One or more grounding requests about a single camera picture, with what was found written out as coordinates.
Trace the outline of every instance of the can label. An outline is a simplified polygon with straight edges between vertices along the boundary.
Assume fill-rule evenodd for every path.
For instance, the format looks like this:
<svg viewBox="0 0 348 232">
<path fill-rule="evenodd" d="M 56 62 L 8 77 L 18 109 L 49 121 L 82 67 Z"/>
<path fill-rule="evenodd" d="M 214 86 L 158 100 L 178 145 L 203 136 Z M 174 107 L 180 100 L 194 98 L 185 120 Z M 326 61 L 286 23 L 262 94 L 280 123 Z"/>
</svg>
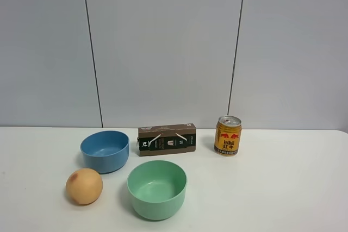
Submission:
<svg viewBox="0 0 348 232">
<path fill-rule="evenodd" d="M 241 126 L 227 127 L 217 123 L 214 149 L 224 156 L 233 156 L 238 152 Z"/>
</svg>

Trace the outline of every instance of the blue bowl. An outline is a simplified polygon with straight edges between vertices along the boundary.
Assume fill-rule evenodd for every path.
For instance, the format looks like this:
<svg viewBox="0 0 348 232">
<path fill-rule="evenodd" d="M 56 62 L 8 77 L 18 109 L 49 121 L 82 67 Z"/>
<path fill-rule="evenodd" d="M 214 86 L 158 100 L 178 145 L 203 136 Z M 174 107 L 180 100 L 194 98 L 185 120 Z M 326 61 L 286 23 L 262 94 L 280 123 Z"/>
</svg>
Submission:
<svg viewBox="0 0 348 232">
<path fill-rule="evenodd" d="M 120 131 L 102 131 L 88 136 L 80 148 L 88 168 L 99 173 L 113 172 L 128 160 L 129 137 Z"/>
</svg>

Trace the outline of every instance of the green bowl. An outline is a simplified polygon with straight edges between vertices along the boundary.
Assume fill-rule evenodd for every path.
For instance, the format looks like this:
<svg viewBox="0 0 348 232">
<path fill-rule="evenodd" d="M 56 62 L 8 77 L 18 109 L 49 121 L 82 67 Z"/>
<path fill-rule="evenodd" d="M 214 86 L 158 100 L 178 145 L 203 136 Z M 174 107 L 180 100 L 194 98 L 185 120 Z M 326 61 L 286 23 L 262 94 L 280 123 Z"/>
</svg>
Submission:
<svg viewBox="0 0 348 232">
<path fill-rule="evenodd" d="M 134 210 L 149 220 L 173 216 L 185 199 L 187 177 L 178 165 L 154 160 L 136 167 L 127 186 Z"/>
</svg>

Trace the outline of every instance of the gold can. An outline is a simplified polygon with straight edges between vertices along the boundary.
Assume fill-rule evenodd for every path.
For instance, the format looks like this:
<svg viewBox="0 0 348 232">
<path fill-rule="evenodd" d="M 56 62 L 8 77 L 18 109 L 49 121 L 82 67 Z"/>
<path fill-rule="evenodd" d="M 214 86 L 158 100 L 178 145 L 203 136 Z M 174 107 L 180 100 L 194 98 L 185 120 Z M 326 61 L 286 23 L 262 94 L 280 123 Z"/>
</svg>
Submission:
<svg viewBox="0 0 348 232">
<path fill-rule="evenodd" d="M 214 149 L 223 156 L 234 156 L 238 152 L 241 120 L 237 117 L 221 116 L 216 125 Z"/>
</svg>

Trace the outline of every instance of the bowl rim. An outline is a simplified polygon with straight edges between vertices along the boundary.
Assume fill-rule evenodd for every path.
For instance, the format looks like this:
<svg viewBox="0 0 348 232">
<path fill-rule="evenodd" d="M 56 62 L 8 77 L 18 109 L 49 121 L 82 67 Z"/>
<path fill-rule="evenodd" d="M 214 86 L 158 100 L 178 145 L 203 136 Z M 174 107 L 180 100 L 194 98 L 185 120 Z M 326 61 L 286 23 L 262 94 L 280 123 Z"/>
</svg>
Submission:
<svg viewBox="0 0 348 232">
<path fill-rule="evenodd" d="M 119 151 L 114 152 L 114 153 L 111 153 L 111 154 L 103 155 L 103 156 L 96 156 L 96 155 L 88 154 L 88 153 L 86 153 L 86 152 L 84 152 L 84 151 L 82 150 L 82 144 L 83 144 L 88 138 L 91 138 L 92 136 L 97 135 L 97 134 L 100 134 L 100 133 L 111 133 L 111 132 L 112 132 L 112 133 L 121 133 L 121 134 L 123 134 L 123 135 L 125 135 L 125 136 L 127 137 L 127 140 L 128 140 L 127 144 L 126 144 L 122 149 L 120 149 Z M 108 156 L 112 156 L 112 155 L 115 155 L 115 154 L 117 154 L 117 153 L 120 153 L 121 151 L 123 151 L 123 150 L 126 149 L 127 147 L 129 147 L 129 137 L 128 137 L 128 135 L 125 134 L 125 133 L 123 133 L 123 132 L 121 132 L 121 131 L 118 131 L 118 130 L 103 130 L 103 131 L 98 131 L 98 132 L 96 132 L 96 133 L 93 133 L 93 134 L 87 136 L 87 137 L 81 142 L 81 144 L 80 144 L 80 150 L 81 150 L 81 152 L 82 152 L 83 154 L 89 156 L 89 157 L 94 157 L 94 158 L 105 158 L 105 157 L 108 157 Z"/>
<path fill-rule="evenodd" d="M 172 197 L 172 198 L 170 198 L 170 199 L 167 199 L 167 200 L 164 200 L 164 201 L 158 201 L 158 202 L 150 202 L 150 201 L 146 201 L 146 200 L 143 200 L 143 199 L 138 198 L 138 197 L 137 197 L 136 195 L 134 195 L 134 194 L 131 192 L 131 190 L 129 189 L 129 185 L 128 185 L 129 177 L 132 175 L 132 173 L 135 171 L 135 169 L 137 169 L 138 167 L 140 167 L 140 166 L 142 166 L 142 165 L 144 165 L 144 164 L 147 164 L 147 163 L 149 163 L 149 162 L 154 162 L 154 161 L 164 161 L 164 162 L 169 162 L 169 163 L 171 163 L 171 164 L 173 164 L 173 165 L 176 165 L 177 167 L 180 168 L 180 170 L 183 171 L 183 173 L 184 173 L 184 175 L 185 175 L 185 178 L 186 178 L 185 186 L 180 190 L 179 193 L 177 193 L 174 197 Z M 127 189 L 128 189 L 128 191 L 129 191 L 129 193 L 130 193 L 134 198 L 136 198 L 137 200 L 140 200 L 140 201 L 145 202 L 145 203 L 150 203 L 150 204 L 158 204 L 158 203 L 168 202 L 168 201 L 171 201 L 171 200 L 173 200 L 173 199 L 179 197 L 179 195 L 180 195 L 181 193 L 183 193 L 183 191 L 186 189 L 187 182 L 188 182 L 188 179 L 187 179 L 186 172 L 185 172 L 184 169 L 181 168 L 179 165 L 177 165 L 177 164 L 175 164 L 175 163 L 173 163 L 173 162 L 171 162 L 171 161 L 168 161 L 168 160 L 149 160 L 149 161 L 147 161 L 147 162 L 143 162 L 142 164 L 137 165 L 137 167 L 135 167 L 134 169 L 132 169 L 132 171 L 130 172 L 130 174 L 128 175 L 128 178 L 127 178 Z"/>
</svg>

